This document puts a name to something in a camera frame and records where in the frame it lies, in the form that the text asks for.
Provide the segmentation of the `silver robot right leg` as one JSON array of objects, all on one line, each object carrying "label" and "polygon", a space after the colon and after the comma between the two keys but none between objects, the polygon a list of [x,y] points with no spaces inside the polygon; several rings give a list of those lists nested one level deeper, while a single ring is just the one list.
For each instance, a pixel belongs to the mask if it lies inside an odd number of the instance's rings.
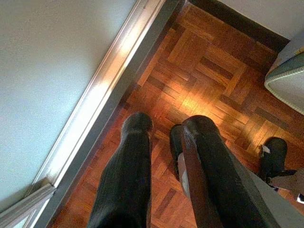
[{"label": "silver robot right leg", "polygon": [[304,204],[304,168],[296,170],[293,175],[270,178],[269,185],[289,190],[297,202]]}]

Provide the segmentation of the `black robot left foot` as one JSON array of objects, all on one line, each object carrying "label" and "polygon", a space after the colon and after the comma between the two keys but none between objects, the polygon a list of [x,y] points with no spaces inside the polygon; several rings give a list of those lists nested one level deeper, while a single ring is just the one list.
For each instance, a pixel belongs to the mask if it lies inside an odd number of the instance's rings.
[{"label": "black robot left foot", "polygon": [[180,180],[180,170],[183,173],[183,153],[182,153],[182,142],[181,142],[181,133],[182,133],[182,125],[176,124],[170,130],[170,151],[173,158],[175,177],[179,181]]}]

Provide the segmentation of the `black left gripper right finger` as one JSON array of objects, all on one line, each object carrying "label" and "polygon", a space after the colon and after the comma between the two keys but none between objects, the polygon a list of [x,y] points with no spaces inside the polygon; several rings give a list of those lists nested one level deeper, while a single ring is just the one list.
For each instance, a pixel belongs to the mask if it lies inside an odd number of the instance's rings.
[{"label": "black left gripper right finger", "polygon": [[280,228],[261,195],[274,192],[231,153],[210,118],[182,122],[180,150],[198,228]]}]

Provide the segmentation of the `grey quilted mattress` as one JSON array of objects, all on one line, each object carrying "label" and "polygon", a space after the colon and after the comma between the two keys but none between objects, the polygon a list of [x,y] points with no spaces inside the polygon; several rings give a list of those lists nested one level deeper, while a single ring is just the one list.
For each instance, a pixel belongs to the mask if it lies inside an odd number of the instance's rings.
[{"label": "grey quilted mattress", "polygon": [[277,99],[304,115],[304,36],[293,38],[278,54],[264,85]]}]

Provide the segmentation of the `black robot right foot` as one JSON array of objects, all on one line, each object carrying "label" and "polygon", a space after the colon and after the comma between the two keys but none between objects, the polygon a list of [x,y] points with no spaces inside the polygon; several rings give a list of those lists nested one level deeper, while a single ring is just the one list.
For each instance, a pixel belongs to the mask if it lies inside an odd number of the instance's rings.
[{"label": "black robot right foot", "polygon": [[278,137],[271,137],[262,145],[258,176],[266,183],[271,178],[290,176],[296,170],[285,169],[287,142]]}]

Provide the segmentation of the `dark wooden skirting board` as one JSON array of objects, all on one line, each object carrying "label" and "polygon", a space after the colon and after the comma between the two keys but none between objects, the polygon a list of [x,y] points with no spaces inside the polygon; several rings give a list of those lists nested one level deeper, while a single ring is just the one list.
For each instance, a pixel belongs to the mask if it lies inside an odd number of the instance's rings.
[{"label": "dark wooden skirting board", "polygon": [[289,39],[254,22],[218,0],[189,0],[189,2],[277,53],[290,42]]}]

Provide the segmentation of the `black robot foot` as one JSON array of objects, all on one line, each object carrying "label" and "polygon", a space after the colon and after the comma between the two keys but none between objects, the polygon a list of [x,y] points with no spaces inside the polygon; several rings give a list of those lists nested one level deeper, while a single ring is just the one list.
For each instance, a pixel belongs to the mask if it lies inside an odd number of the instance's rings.
[{"label": "black robot foot", "polygon": [[290,176],[296,170],[285,169],[287,142],[278,137],[271,137],[262,145],[258,176],[266,183],[271,178]]},{"label": "black robot foot", "polygon": [[182,142],[181,142],[181,133],[182,133],[182,125],[176,124],[170,130],[170,151],[173,158],[175,177],[179,181],[180,180],[180,170],[183,173],[183,153],[182,153]]}]

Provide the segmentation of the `silver metal door frame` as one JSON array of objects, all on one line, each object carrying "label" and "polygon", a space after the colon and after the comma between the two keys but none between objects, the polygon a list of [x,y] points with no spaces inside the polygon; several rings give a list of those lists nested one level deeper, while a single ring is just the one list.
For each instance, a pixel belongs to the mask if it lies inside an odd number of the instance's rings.
[{"label": "silver metal door frame", "polygon": [[0,228],[47,228],[185,0],[0,0]]}]

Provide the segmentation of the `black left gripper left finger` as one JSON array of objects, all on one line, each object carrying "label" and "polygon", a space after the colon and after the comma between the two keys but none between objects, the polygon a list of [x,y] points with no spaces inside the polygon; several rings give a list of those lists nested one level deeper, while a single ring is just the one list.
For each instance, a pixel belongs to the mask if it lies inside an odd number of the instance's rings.
[{"label": "black left gripper left finger", "polygon": [[136,112],[124,121],[86,228],[151,227],[151,130],[152,120],[145,113]]}]

